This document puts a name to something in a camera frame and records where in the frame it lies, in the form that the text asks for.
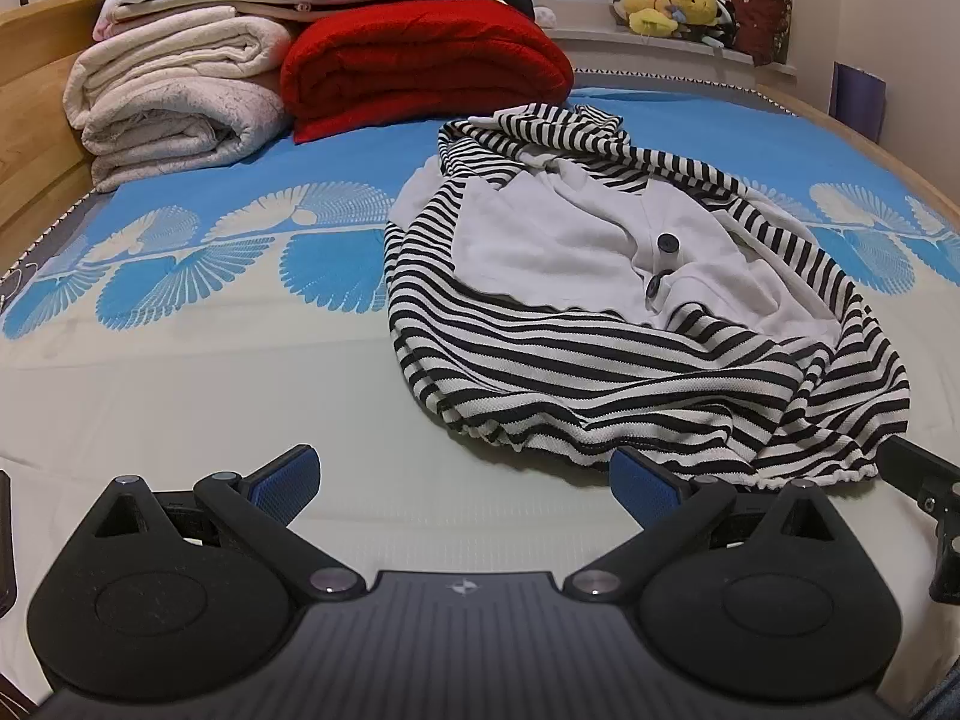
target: logo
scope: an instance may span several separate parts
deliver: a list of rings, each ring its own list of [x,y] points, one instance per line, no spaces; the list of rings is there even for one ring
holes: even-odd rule
[[[471,581],[467,578],[458,579],[453,584],[448,584],[447,587],[449,587],[458,595],[462,595],[464,598],[466,598],[467,595],[471,594],[472,592],[476,592],[480,589],[480,586],[475,581]]]

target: black and white striped fabric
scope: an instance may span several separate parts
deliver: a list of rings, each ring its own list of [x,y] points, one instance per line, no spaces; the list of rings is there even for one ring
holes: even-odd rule
[[[629,445],[683,476],[776,488],[877,473],[872,457],[906,429],[906,371],[853,281],[832,257],[765,220],[755,190],[714,167],[634,148],[621,119],[589,106],[501,111],[499,129],[440,132],[443,186],[404,232],[386,231],[392,340],[403,375],[450,430],[578,464]],[[451,244],[467,179],[502,187],[535,143],[563,151],[609,187],[639,193],[649,175],[680,187],[754,247],[779,255],[841,325],[837,348],[777,343],[698,304],[667,330],[612,314],[555,311],[469,290]]]

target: wall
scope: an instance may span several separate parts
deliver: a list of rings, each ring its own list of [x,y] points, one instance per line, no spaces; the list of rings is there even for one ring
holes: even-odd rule
[[[960,200],[957,13],[960,0],[794,0],[796,84],[769,82],[826,111],[834,60],[880,76],[887,82],[880,146]]]
[[[841,0],[837,60],[887,82],[883,146],[960,200],[960,0]]]

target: black button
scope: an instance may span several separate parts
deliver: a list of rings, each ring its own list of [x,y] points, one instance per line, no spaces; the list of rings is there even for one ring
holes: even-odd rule
[[[677,236],[670,233],[662,233],[661,237],[656,239],[656,248],[664,254],[676,254],[680,250],[680,241]]]
[[[656,297],[656,293],[659,293],[659,284],[664,280],[664,276],[669,276],[673,271],[660,271],[656,276],[650,279],[650,283],[647,284],[647,300],[653,300]]]

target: bed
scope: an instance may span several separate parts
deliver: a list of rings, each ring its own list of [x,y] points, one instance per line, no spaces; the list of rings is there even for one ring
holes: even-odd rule
[[[59,93],[99,2],[0,16],[0,47],[24,46],[0,67],[0,259],[16,261],[0,290],[0,469],[20,593],[0,621],[0,672],[32,699],[48,691],[25,634],[29,598],[119,474],[181,490],[310,443],[323,486],[292,527],[367,581],[387,568],[562,579],[637,531],[602,472],[460,440],[406,389],[384,310],[383,226],[434,153],[438,122],[283,138],[231,167],[87,194]],[[908,437],[956,459],[960,215],[949,200],[773,92],[582,71],[571,101],[620,114],[635,141],[742,177],[807,223],[904,358]],[[907,709],[960,655],[960,614],[926,594],[933,521],[879,480],[830,496],[901,606],[880,694]]]

